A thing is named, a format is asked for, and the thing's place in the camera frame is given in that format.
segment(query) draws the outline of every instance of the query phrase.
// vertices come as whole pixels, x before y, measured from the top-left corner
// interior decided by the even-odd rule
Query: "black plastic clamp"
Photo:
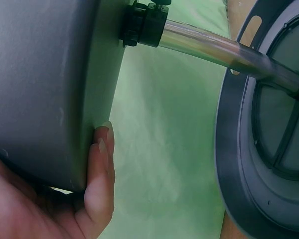
[[[138,43],[158,47],[168,15],[171,0],[154,0],[156,3],[138,3],[128,6],[120,39],[123,46],[137,46]]]

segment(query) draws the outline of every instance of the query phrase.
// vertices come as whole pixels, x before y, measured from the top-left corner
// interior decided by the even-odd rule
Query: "human hand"
[[[112,125],[95,130],[84,194],[32,188],[0,161],[0,239],[96,239],[114,210]]]

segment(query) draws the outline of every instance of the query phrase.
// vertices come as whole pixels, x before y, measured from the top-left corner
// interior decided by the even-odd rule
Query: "metal tube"
[[[246,73],[284,90],[290,96],[294,97],[299,93],[299,72],[210,31],[168,20],[159,46]]]

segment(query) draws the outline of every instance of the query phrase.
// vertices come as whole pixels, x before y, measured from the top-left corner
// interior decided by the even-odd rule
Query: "green cloth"
[[[173,0],[169,19],[229,36],[223,0]],[[101,239],[218,239],[214,167],[225,68],[162,48],[127,48],[113,102],[115,212]]]

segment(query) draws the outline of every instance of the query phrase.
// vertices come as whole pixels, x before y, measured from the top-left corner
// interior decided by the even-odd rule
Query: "gray disc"
[[[273,5],[276,12],[268,13]],[[254,15],[267,28],[260,28],[252,45],[299,71],[299,0],[260,0],[249,19]],[[299,102],[228,71],[215,155],[227,211],[246,233],[299,238]]]

